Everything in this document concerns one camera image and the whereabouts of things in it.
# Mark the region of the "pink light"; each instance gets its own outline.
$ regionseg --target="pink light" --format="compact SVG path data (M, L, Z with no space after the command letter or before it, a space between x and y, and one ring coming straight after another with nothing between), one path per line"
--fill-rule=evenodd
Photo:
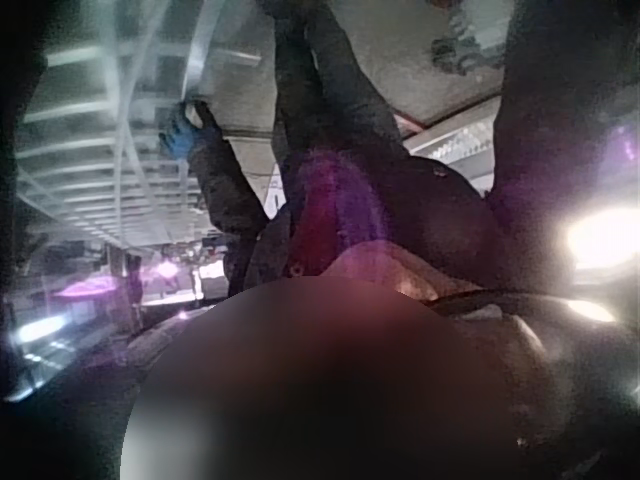
M158 273L164 278L173 278L178 274L178 267L171 262L162 262L158 265Z
M100 277L89 277L82 282L69 285L61 292L56 293L56 296L66 298L90 297L113 292L116 288L118 288L118 284L115 278L111 275L103 275Z

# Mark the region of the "fluorescent light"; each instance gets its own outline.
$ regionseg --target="fluorescent light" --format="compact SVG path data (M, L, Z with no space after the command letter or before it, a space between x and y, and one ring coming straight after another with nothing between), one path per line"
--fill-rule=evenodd
M569 301L569 308L584 317L598 322L611 323L616 321L616 318L611 313L595 303L584 300L571 300Z
M66 321L63 316L43 318L37 322L30 323L20 327L17 332L18 341L20 343L29 343L40 338L51 335L64 327Z
M158 300L149 300L142 304L143 307L153 307L157 305L171 305L174 303L186 303L193 302L194 300L198 300L196 296L193 294L193 291L188 291L186 293L176 293L174 295L169 295L168 297L161 298Z
M579 269L621 265L640 252L640 209L607 210L575 224L569 248Z

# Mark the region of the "leg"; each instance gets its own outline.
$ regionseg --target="leg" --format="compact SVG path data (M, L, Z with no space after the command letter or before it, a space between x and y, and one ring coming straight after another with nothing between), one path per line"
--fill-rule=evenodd
M373 133L402 145L389 104L360 69L347 34L324 3L308 16L307 36L325 98L343 127L356 138Z
M327 141L333 122L304 38L304 25L294 20L276 20L275 36L278 99L272 148L290 200L297 171L292 154Z

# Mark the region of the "hand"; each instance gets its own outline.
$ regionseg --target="hand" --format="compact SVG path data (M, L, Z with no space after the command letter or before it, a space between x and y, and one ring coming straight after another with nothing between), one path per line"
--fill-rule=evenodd
M195 126L187 118L185 112L188 105L194 106L202 121L202 127ZM175 160L186 160L194 148L221 140L222 130L207 104L202 101L191 104L180 102L169 118L166 131L160 134L160 141Z

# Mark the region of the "sleeve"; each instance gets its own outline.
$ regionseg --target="sleeve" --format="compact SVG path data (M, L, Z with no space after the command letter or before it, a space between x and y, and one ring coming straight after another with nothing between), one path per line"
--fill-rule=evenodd
M538 270L571 262L561 227L597 180L607 135L602 107L615 92L633 30L615 3L516 1L488 202Z
M244 176L231 144L221 139L217 145L194 149L189 166L198 179L211 224L224 234L255 240L269 218Z
M198 179L211 224L228 238L224 269L229 296L233 296L242 291L258 236L269 218L229 142L220 139L215 145L194 149L189 166Z

